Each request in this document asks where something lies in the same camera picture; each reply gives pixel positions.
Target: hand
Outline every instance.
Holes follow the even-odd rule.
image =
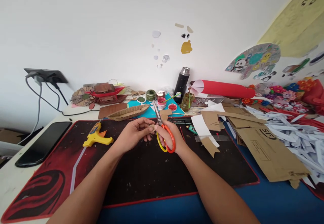
[[[133,149],[141,138],[144,141],[151,141],[150,133],[153,131],[153,128],[149,127],[151,124],[155,122],[147,118],[138,118],[129,122],[113,144],[114,148],[118,148],[119,152],[124,154]]]
[[[188,147],[185,141],[182,138],[182,135],[178,129],[178,127],[167,120],[163,121],[163,124],[168,126],[170,131],[172,132],[174,139],[175,139],[175,153],[179,154],[184,148]],[[172,139],[168,131],[164,128],[160,127],[159,125],[155,125],[154,129],[159,133],[160,141],[162,146],[165,147],[165,142],[168,144],[170,150],[172,150]]]

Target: yellow glue gun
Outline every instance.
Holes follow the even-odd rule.
[[[87,141],[83,143],[83,147],[91,147],[94,144],[94,142],[98,142],[104,145],[109,145],[110,143],[114,142],[114,139],[112,137],[105,138],[107,131],[103,131],[100,133],[99,132],[100,129],[101,129],[101,120],[93,126],[92,130],[88,134]]]

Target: teal paper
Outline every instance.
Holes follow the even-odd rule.
[[[169,98],[171,98],[170,97],[170,95],[169,95],[169,93],[168,94],[166,94],[165,95],[165,99],[167,100],[167,99],[169,99]],[[147,105],[150,105],[150,106],[152,106],[150,103],[152,103],[152,102],[149,102],[149,101],[146,101],[145,103],[143,103],[143,104],[147,104]],[[173,99],[171,99],[171,100],[169,100],[169,101],[167,101],[166,102],[166,107],[165,107],[165,109],[168,109],[168,106],[170,105],[170,104],[175,104],[175,105],[177,105],[176,104],[176,102],[173,100]],[[141,105],[140,103],[138,103],[137,101],[129,101],[129,103],[128,103],[128,106],[129,107],[133,107],[133,106],[138,106],[138,105]],[[174,111],[173,113],[184,113],[183,112],[183,110],[180,108],[180,106],[179,105],[177,105],[177,109],[176,109],[176,111]],[[178,115],[178,114],[174,114],[173,115],[173,117],[183,117],[184,115]],[[152,108],[148,108],[143,114],[141,114],[141,115],[138,115],[137,116],[137,118],[141,118],[141,117],[145,117],[145,118],[156,118],[156,115],[155,115],[155,112],[152,110]]]

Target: red and black mouse pad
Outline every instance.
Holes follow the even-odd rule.
[[[96,122],[78,121],[70,128],[6,210],[1,219],[3,223],[50,217],[58,209],[111,147],[99,143],[82,147]],[[116,140],[128,122],[104,120],[101,131],[107,130],[106,137]],[[213,158],[185,125],[181,129],[189,147],[229,185],[259,182],[232,140],[219,141],[220,153]],[[175,153],[163,152],[153,136],[151,142],[140,141],[121,158],[103,207],[192,194],[197,194],[197,188],[182,160]]]

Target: black phone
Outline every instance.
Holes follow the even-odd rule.
[[[72,122],[52,123],[34,144],[16,161],[16,167],[32,167],[42,163],[69,129]]]

